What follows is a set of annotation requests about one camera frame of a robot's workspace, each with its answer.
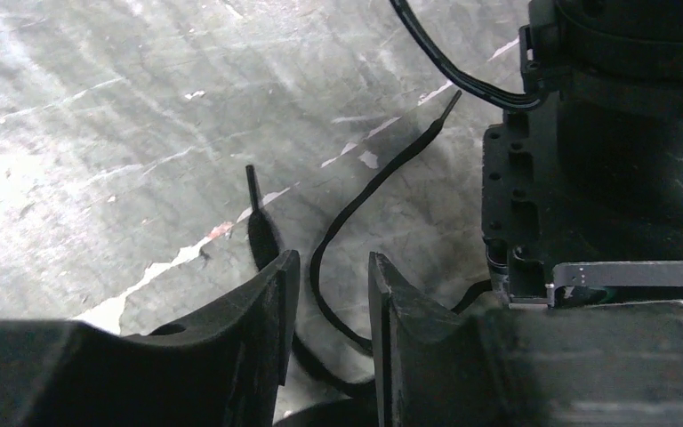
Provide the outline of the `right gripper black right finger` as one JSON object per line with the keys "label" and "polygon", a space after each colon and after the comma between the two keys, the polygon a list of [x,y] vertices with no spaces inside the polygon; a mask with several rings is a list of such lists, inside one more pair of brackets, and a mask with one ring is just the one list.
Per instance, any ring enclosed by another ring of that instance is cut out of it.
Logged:
{"label": "right gripper black right finger", "polygon": [[683,426],[683,304],[458,315],[370,253],[381,426]]}

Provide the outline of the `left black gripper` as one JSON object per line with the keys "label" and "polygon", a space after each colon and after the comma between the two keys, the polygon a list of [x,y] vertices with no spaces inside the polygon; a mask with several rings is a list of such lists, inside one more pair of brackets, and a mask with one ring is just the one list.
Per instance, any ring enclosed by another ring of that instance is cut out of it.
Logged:
{"label": "left black gripper", "polygon": [[533,1],[529,112],[485,133],[482,227],[506,303],[683,298],[683,1]]}

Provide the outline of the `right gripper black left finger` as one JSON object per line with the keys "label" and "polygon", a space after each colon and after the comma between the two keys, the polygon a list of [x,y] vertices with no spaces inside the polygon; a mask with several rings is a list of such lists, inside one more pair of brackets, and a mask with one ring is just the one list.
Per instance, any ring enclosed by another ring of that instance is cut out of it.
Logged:
{"label": "right gripper black left finger", "polygon": [[294,250],[147,335],[0,320],[0,426],[269,426],[300,287]]}

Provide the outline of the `black shoe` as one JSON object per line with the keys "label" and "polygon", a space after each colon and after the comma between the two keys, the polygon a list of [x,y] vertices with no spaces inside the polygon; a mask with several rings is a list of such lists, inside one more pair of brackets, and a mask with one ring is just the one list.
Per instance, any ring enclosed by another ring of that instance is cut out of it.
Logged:
{"label": "black shoe", "polygon": [[274,422],[276,427],[378,427],[375,403],[368,399],[326,402]]}

